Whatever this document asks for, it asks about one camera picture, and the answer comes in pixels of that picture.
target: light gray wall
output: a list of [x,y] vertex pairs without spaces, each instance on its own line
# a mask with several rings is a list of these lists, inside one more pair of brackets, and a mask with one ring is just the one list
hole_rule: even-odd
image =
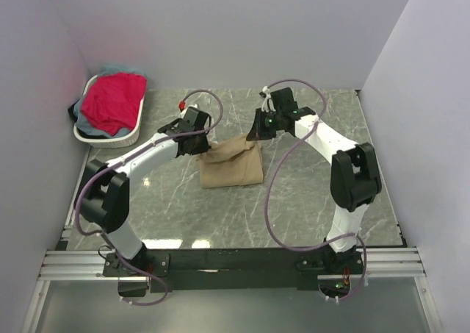
[[84,157],[66,109],[87,69],[49,0],[0,0],[0,28],[0,331],[18,332]]
[[160,87],[362,88],[408,0],[52,1],[92,71],[111,60]]
[[446,332],[470,332],[470,1],[410,0],[361,93]]

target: red cloth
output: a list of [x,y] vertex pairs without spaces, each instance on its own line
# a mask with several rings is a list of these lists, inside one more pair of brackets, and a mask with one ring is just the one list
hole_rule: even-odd
[[83,100],[82,113],[91,126],[114,136],[134,129],[147,80],[138,74],[118,73],[98,77]]

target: gray marble surface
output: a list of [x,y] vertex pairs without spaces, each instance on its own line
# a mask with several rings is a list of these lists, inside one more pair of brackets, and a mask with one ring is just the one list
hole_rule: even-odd
[[[178,103],[188,90],[158,90],[145,96],[139,140],[130,147],[93,148],[90,159],[106,161],[145,142],[156,130],[178,116]],[[222,99],[224,117],[209,134],[223,141],[248,132],[255,108],[261,106],[257,90],[214,90]],[[321,109],[321,100],[309,89],[294,89],[299,106]],[[325,90],[328,111],[323,120],[359,143],[370,141],[361,105],[354,90]],[[189,103],[217,117],[218,105],[205,93]],[[265,181],[262,185],[203,190],[194,157],[182,156],[150,172],[131,191],[130,223],[149,248],[241,248],[274,246],[263,218],[267,182],[283,153],[295,139],[280,133],[261,142]],[[308,145],[301,145],[283,164],[270,198],[270,219],[279,238],[293,246],[322,241],[333,220],[329,191],[330,166]],[[84,222],[85,229],[94,227]],[[367,210],[361,236],[369,246],[401,245],[399,228],[386,192]],[[68,249],[92,250],[99,237],[83,238],[73,231]]]

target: white cable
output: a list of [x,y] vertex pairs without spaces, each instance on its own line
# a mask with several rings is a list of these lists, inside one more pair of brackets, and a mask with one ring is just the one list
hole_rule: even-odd
[[263,104],[261,105],[261,110],[264,112],[273,112],[275,110],[271,110],[269,101],[271,101],[272,105],[272,98],[271,98],[271,91],[268,87],[263,87],[263,93],[266,94],[266,98],[263,100]]

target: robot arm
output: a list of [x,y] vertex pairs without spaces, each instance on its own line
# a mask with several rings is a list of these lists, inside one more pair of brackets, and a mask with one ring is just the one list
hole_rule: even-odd
[[[129,215],[130,188],[140,182],[145,175],[160,165],[184,154],[199,154],[210,149],[206,133],[178,137],[183,132],[204,129],[211,120],[209,114],[197,107],[188,107],[182,118],[174,120],[158,130],[148,141],[122,157],[106,163],[92,160],[87,164],[79,189],[108,165],[121,164],[113,171],[98,178],[85,194],[80,209],[82,216],[95,223],[106,232],[106,238],[133,266],[147,269],[147,248],[135,235],[127,217]],[[158,144],[157,141],[167,138]]]
[[[279,130],[304,138],[318,122],[317,130],[305,142],[331,164],[330,191],[336,208],[326,239],[348,233],[357,234],[364,213],[382,188],[372,145],[359,145],[347,139],[319,120],[310,108],[299,108],[290,88],[270,92],[265,87],[260,95],[265,99],[263,107],[256,109],[247,140],[271,139]],[[269,102],[272,102],[273,108],[270,108]],[[350,250],[355,243],[354,237],[346,237],[331,243],[330,247],[335,253],[340,253]]]

